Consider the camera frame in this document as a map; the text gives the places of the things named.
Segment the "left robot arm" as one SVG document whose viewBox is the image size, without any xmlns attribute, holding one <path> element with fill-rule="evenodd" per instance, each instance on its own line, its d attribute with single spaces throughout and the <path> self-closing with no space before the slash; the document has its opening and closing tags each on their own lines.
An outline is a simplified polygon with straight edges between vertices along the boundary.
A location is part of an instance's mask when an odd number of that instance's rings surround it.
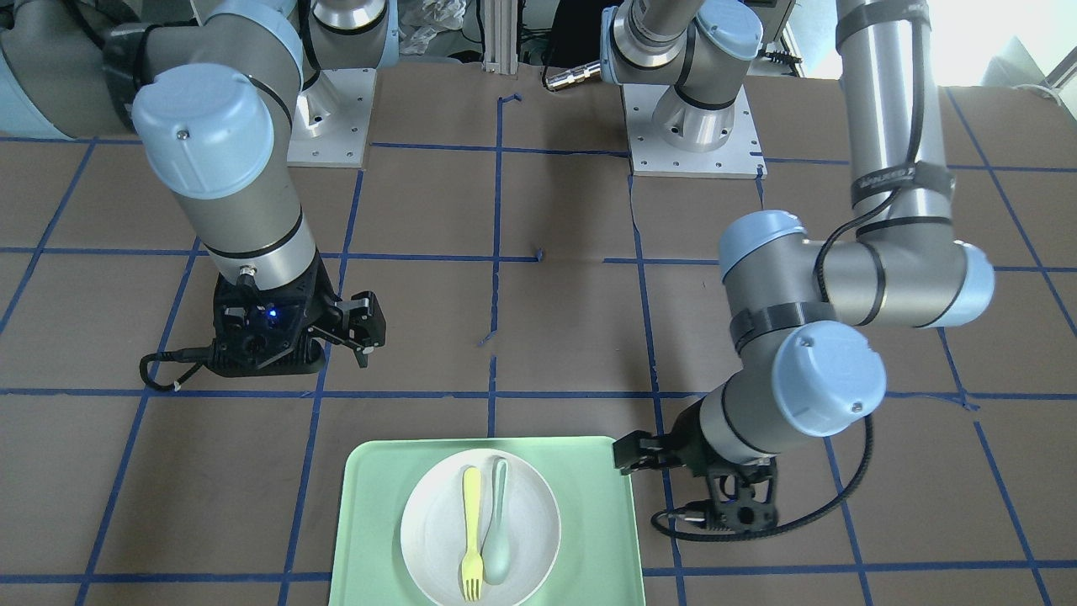
<svg viewBox="0 0 1077 606">
<path fill-rule="evenodd" d="M 886 372 L 861 327 L 955 327 L 994 293 L 984 252 L 952 226 L 926 1 L 839 1 L 854 217 L 824 241 L 761 210 L 722 234 L 729 332 L 742 368 L 665 436 L 614 445 L 623 473 L 759 465 L 868 419 Z"/>
</svg>

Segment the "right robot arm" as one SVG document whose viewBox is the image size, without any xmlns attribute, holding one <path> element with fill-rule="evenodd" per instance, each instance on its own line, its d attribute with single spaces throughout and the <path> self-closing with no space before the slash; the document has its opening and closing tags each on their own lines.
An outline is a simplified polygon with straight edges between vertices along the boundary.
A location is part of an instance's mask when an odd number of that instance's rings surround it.
<svg viewBox="0 0 1077 606">
<path fill-rule="evenodd" d="M 124 1 L 4 4 L 3 131 L 138 135 L 215 262 L 208 348 L 155 353 L 220 376 L 310 375 L 322 344 L 365 367 L 384 346 L 376 295 L 333 288 L 286 168 L 296 119 L 323 128 L 326 73 L 397 57 L 392 1 L 219 1 L 169 23 Z"/>
</svg>

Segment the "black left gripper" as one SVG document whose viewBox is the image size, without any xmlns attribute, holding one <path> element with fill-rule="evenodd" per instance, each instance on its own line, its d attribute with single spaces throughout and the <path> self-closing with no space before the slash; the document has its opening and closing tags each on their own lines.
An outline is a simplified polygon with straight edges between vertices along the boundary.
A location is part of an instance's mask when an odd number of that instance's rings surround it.
<svg viewBox="0 0 1077 606">
<path fill-rule="evenodd" d="M 614 467 L 623 475 L 686 467 L 703 476 L 703 446 L 690 433 L 632 431 L 613 443 Z"/>
</svg>

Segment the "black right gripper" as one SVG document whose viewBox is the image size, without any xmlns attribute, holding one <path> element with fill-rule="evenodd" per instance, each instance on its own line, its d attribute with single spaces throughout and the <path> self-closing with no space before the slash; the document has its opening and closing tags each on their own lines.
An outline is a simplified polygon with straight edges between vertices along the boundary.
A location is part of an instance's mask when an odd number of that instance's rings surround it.
<svg viewBox="0 0 1077 606">
<path fill-rule="evenodd" d="M 350 300 L 334 300 L 316 319 L 311 333 L 324 341 L 349 348 L 358 367 L 369 367 L 369 355 L 387 342 L 387 321 L 381 305 L 372 290 L 365 290 Z"/>
</svg>

